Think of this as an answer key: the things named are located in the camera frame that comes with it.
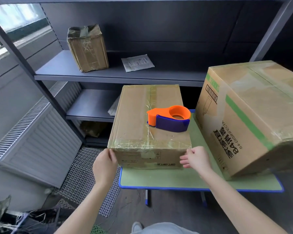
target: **orange tape dispenser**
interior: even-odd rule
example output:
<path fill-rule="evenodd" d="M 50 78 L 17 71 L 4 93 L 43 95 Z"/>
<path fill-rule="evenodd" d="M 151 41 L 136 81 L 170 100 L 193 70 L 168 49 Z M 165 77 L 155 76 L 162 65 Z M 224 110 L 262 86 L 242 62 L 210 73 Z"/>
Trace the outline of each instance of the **orange tape dispenser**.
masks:
<path fill-rule="evenodd" d="M 147 111 L 147 114 L 149 126 L 172 132 L 186 131 L 191 117 L 190 110 L 179 105 L 169 108 L 153 108 Z"/>

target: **cardboard box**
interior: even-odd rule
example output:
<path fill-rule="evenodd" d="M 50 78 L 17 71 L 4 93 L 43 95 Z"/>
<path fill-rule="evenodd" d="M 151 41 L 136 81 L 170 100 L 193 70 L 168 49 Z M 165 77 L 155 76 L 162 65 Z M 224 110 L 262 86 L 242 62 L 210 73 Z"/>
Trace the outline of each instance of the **cardboard box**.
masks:
<path fill-rule="evenodd" d="M 183 105 L 178 85 L 125 85 L 121 91 L 108 148 L 121 166 L 181 168 L 180 156 L 191 148 L 189 133 L 169 132 L 147 124 L 147 111 Z"/>
<path fill-rule="evenodd" d="M 81 72 L 109 67 L 104 39 L 98 24 L 69 28 L 67 43 Z"/>
<path fill-rule="evenodd" d="M 195 120 L 224 176 L 293 167 L 293 72 L 273 61 L 210 67 Z"/>

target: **floor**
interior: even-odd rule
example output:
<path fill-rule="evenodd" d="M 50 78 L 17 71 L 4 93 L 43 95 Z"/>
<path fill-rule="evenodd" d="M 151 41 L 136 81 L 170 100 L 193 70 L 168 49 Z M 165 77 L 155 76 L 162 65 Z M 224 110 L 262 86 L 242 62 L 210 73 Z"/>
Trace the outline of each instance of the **floor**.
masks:
<path fill-rule="evenodd" d="M 284 193 L 242 194 L 288 233 L 293 233 L 293 170 L 279 172 L 277 176 L 284 185 Z M 152 207 L 149 208 L 144 203 L 144 190 L 121 189 L 110 216 L 99 215 L 96 224 L 113 234 L 130 233 L 134 221 L 140 221 L 144 226 L 173 222 L 200 234 L 237 233 L 213 195 L 205 194 L 208 208 L 202 206 L 198 192 L 154 190 L 151 192 Z M 57 196 L 48 198 L 44 207 L 56 204 L 59 199 Z"/>

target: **green table top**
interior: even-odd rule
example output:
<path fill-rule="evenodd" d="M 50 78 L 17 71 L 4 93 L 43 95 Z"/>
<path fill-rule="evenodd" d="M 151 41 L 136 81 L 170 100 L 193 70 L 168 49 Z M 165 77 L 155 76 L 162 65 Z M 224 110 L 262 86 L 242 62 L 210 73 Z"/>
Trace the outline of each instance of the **green table top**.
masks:
<path fill-rule="evenodd" d="M 221 173 L 193 117 L 191 117 L 188 131 L 190 133 L 192 147 L 204 146 L 209 153 L 214 171 L 223 177 L 223 174 Z M 228 182 L 233 188 L 239 191 L 284 191 L 282 184 L 274 174 L 244 176 L 234 178 Z M 119 186 L 123 189 L 209 191 L 205 182 L 199 177 L 194 169 L 121 168 Z"/>

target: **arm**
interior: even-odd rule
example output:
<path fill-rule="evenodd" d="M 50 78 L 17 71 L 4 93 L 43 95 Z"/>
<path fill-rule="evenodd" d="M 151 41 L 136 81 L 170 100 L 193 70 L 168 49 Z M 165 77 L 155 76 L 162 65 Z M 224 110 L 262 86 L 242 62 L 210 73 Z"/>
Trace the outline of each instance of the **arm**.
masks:
<path fill-rule="evenodd" d="M 60 226 L 55 234 L 89 234 L 97 218 L 99 209 L 110 190 L 117 170 L 114 152 L 104 149 L 93 163 L 96 183 L 78 208 Z"/>
<path fill-rule="evenodd" d="M 204 147 L 188 149 L 180 159 L 184 168 L 192 167 L 207 183 L 218 204 L 239 233 L 286 233 L 213 171 Z"/>

